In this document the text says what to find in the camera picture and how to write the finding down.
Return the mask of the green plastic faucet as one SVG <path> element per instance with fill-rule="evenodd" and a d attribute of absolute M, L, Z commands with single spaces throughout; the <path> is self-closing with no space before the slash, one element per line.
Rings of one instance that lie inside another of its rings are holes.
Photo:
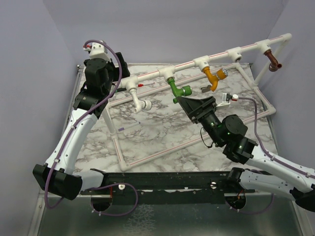
<path fill-rule="evenodd" d="M 178 88 L 175 84 L 174 77 L 170 77 L 166 81 L 170 85 L 172 93 L 174 95 L 174 104 L 178 103 L 177 97 L 190 96 L 192 94 L 192 88 L 190 86 L 183 86 L 182 88 Z"/>

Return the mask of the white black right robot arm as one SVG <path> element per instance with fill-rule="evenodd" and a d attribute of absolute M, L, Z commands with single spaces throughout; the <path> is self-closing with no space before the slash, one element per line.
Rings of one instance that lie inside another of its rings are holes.
<path fill-rule="evenodd" d="M 188 118 L 200 123 L 215 146 L 223 148 L 223 154 L 235 163 L 246 164 L 266 171 L 267 175 L 248 170 L 234 169 L 226 180 L 231 192 L 240 189 L 257 189 L 282 195 L 308 211 L 315 210 L 315 170 L 280 157 L 268 151 L 261 139 L 246 137 L 248 127 L 237 115 L 219 120 L 215 112 L 214 97 L 194 99 L 176 98 Z"/>

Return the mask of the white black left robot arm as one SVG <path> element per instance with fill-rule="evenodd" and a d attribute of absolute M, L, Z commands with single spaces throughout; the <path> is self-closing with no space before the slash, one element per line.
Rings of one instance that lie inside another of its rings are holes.
<path fill-rule="evenodd" d="M 73 200 L 86 189 L 92 188 L 103 194 L 109 182 L 99 171 L 74 174 L 79 151 L 91 128 L 100 118 L 111 97 L 112 84 L 119 78 L 130 76 L 122 53 L 116 53 L 121 67 L 115 67 L 112 60 L 101 56 L 84 61 L 85 82 L 76 95 L 68 125 L 53 153 L 43 165 L 35 165 L 32 174 L 43 191 Z"/>

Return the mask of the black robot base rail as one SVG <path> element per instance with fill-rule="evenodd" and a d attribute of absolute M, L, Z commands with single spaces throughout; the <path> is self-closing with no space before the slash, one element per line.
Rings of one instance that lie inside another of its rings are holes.
<path fill-rule="evenodd" d="M 101 202 L 115 205 L 224 204 L 225 194 L 235 196 L 244 169 L 214 172 L 104 173 L 101 189 L 88 189 Z"/>

